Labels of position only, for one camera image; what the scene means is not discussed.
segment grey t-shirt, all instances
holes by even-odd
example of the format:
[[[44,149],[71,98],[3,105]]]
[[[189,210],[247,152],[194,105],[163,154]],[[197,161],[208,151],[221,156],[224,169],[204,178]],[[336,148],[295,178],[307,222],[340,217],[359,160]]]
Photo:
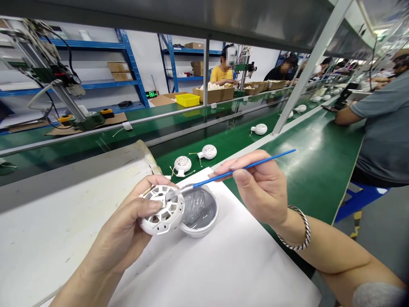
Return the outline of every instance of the grey t-shirt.
[[[351,110],[367,118],[357,167],[385,181],[409,184],[409,71]]]
[[[354,307],[400,307],[405,290],[394,285],[376,282],[360,285],[354,292]]]

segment blue stool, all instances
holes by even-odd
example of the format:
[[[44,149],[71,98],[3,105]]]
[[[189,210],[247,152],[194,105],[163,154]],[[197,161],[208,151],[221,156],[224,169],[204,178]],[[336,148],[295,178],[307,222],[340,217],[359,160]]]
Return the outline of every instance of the blue stool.
[[[349,194],[351,198],[347,200],[345,204],[338,210],[337,217],[335,218],[335,223],[338,223],[340,220],[346,218],[347,216],[360,211],[363,207],[369,205],[379,197],[385,195],[390,190],[390,188],[377,188],[353,181],[351,181],[351,183],[358,186],[362,190],[357,193],[352,192],[349,189],[346,191],[346,193]]]

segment paintbrush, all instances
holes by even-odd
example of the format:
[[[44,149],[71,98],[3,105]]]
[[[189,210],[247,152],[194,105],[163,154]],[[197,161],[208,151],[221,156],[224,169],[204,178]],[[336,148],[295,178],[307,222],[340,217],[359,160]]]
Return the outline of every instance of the paintbrush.
[[[291,149],[290,151],[286,151],[286,152],[280,153],[280,154],[278,154],[278,155],[276,155],[276,156],[272,156],[272,157],[270,157],[270,158],[266,158],[266,159],[263,159],[263,160],[260,160],[260,161],[251,163],[251,164],[249,164],[249,165],[243,167],[243,169],[252,168],[252,167],[254,167],[254,166],[257,166],[257,165],[262,164],[262,163],[264,163],[264,162],[267,162],[267,161],[270,161],[270,160],[279,158],[279,157],[281,157],[281,156],[285,156],[286,154],[290,154],[290,153],[292,153],[292,152],[295,152],[295,149]],[[196,189],[196,188],[198,188],[198,187],[200,187],[200,186],[202,186],[202,185],[208,184],[208,183],[210,183],[210,182],[212,182],[212,181],[219,180],[219,179],[222,179],[222,178],[225,178],[225,177],[229,177],[229,176],[231,176],[231,175],[233,174],[233,172],[234,172],[234,171],[229,171],[229,172],[227,172],[227,173],[224,173],[224,174],[222,174],[222,175],[219,175],[219,176],[216,176],[216,177],[207,179],[207,180],[202,181],[202,182],[199,182],[199,183],[191,183],[191,184],[188,184],[188,185],[184,186],[183,188],[181,188],[180,190],[177,190],[177,191],[169,191],[169,192],[166,193],[165,200],[166,200],[167,202],[168,202],[168,201],[171,201],[174,197],[176,197],[176,196],[179,195],[179,194],[182,194],[182,193],[185,193],[185,192],[187,192],[187,191]]]

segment white paper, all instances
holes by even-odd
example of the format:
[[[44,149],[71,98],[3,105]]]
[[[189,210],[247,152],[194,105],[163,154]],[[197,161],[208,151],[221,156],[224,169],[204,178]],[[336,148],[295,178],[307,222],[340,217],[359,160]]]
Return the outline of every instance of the white paper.
[[[207,179],[203,169],[179,183]],[[180,229],[154,236],[125,272],[112,307],[318,306],[320,293],[223,184],[211,182],[220,213],[203,238]]]

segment floor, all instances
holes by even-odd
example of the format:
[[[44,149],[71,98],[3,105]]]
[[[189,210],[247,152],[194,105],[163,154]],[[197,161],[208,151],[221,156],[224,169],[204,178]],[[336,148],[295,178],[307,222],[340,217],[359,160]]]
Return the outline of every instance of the floor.
[[[357,242],[384,263],[401,279],[406,280],[409,267],[409,186],[393,188],[388,194],[362,210]],[[350,236],[355,232],[354,217],[335,224]],[[335,297],[319,274],[312,278],[322,293],[320,307],[334,307]]]

